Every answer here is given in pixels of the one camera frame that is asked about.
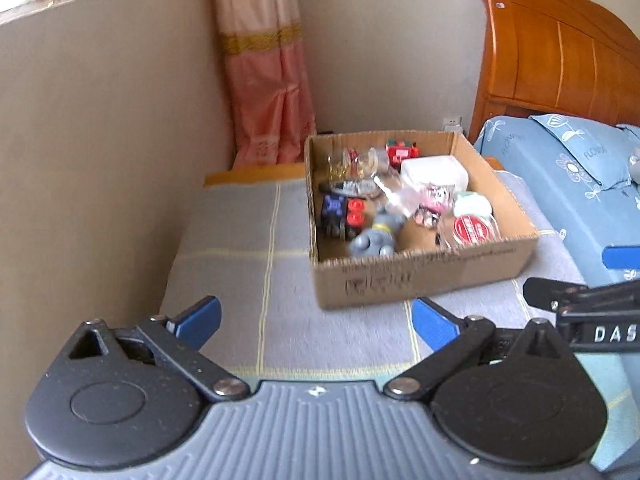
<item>wooden bed frame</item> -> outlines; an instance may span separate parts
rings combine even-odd
[[[498,115],[559,113],[640,125],[640,40],[589,0],[484,0],[475,142]]]
[[[486,156],[484,160],[494,170],[503,170],[497,158]],[[242,170],[219,171],[209,173],[205,177],[204,187],[219,184],[260,184],[274,180],[293,180],[305,177],[305,165],[302,162],[293,164],[277,164],[276,166],[250,166]]]

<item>screw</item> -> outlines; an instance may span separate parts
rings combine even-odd
[[[396,395],[411,395],[420,389],[420,383],[412,377],[398,377],[393,379],[387,387]]]
[[[222,379],[213,385],[213,390],[223,397],[238,396],[246,393],[248,386],[240,379]]]

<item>gray plush toy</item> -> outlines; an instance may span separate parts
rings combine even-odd
[[[636,184],[640,185],[640,148],[634,148],[633,155],[629,157],[629,173]]]
[[[406,222],[404,215],[392,215],[380,206],[373,219],[373,225],[364,229],[349,244],[349,254],[353,258],[362,256],[389,256],[396,252],[396,236]]]

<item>beige wall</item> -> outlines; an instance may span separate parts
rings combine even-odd
[[[210,0],[83,0],[0,25],[0,477],[28,393],[84,319],[156,310],[232,140]]]
[[[640,34],[640,0],[594,0]],[[481,0],[300,0],[318,129],[468,128]]]

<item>blue pillow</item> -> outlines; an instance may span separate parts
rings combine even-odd
[[[602,190],[631,185],[627,167],[634,144],[619,129],[606,124],[559,114],[530,116],[576,158]]]
[[[616,124],[616,127],[622,129],[629,140],[640,146],[640,127],[632,124]]]

